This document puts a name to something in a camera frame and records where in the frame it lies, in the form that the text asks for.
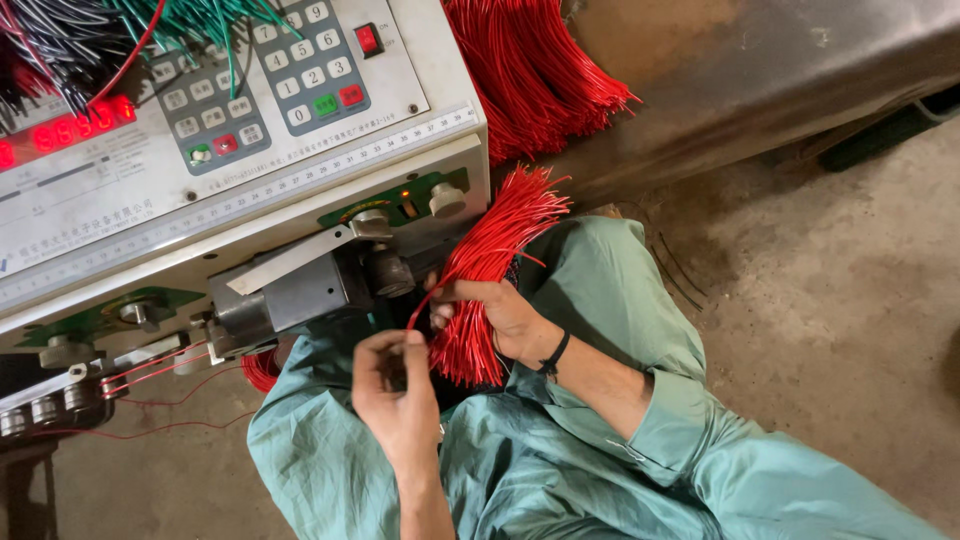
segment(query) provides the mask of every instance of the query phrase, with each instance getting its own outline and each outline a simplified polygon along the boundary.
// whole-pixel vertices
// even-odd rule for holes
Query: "hand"
[[[405,372],[405,392],[392,388],[387,378],[392,371]],[[352,400],[394,467],[398,485],[432,480],[439,474],[440,408],[430,382],[423,334],[382,331],[358,343],[353,350]]]
[[[429,290],[436,283],[437,276],[431,273],[423,285]],[[530,369],[540,369],[540,360],[553,355],[564,338],[564,331],[540,316],[506,280],[499,283],[459,280],[437,289],[430,299],[430,325],[435,329],[445,328],[453,316],[452,303],[464,300],[483,303],[493,326],[495,349]]]

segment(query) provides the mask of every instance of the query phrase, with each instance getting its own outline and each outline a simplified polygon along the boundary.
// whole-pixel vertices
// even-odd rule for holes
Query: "red button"
[[[340,88],[340,101],[344,103],[344,107],[349,107],[354,103],[363,101],[363,90],[360,89],[360,85],[350,85],[346,88]]]
[[[373,23],[369,22],[353,32],[357,34],[357,42],[360,43],[360,49],[363,51],[363,58],[366,59],[383,52]]]
[[[213,139],[213,151],[217,153],[217,156],[229,154],[236,149],[237,139],[233,138],[233,135],[231,134],[218,136],[217,138]]]

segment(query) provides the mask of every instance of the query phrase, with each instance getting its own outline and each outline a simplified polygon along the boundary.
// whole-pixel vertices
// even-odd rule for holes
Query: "ruler scale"
[[[109,270],[118,264],[202,233],[297,193],[330,183],[357,170],[361,165],[370,166],[399,154],[401,150],[406,152],[462,131],[477,122],[476,111],[470,104],[454,107],[411,128],[391,134],[388,130],[388,135],[381,136],[374,142],[347,147],[333,154],[331,158],[276,180],[258,182],[260,179],[255,179],[183,209],[161,215],[0,279],[0,310]]]

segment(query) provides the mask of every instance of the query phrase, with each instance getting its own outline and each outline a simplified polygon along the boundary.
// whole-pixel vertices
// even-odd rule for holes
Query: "person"
[[[248,445],[299,538],[944,538],[707,392],[640,224],[565,220],[526,251],[546,268],[524,261],[516,289],[455,282],[432,304],[443,327],[449,302],[483,302],[516,360],[502,393],[456,406],[439,452],[419,332],[349,318],[298,340]],[[397,354],[405,392],[385,382]]]

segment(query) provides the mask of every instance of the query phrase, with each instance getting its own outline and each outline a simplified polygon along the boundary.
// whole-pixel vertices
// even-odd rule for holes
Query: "knurled knob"
[[[92,362],[97,359],[89,343],[70,341],[65,335],[55,335],[47,341],[47,348],[40,352],[40,367],[54,369],[73,364]]]
[[[454,216],[467,207],[467,197],[456,187],[441,182],[430,190],[430,213],[439,219]]]

